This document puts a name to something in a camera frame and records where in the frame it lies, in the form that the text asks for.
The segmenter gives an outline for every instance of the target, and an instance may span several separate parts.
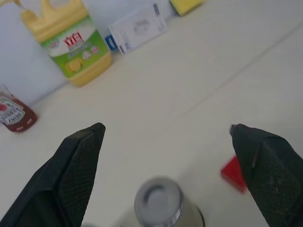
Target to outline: white table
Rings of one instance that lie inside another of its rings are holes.
[[[66,136],[102,122],[84,223],[117,226],[140,185],[166,175],[207,226],[267,226],[220,168],[234,155],[231,123],[279,134],[303,155],[302,9],[296,0],[211,0],[153,42],[116,55],[90,84],[67,85],[35,105],[39,121],[25,133],[1,127],[0,216]]]

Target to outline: red bottle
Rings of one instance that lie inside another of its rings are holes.
[[[37,120],[35,112],[0,85],[0,122],[13,132],[30,128]]]

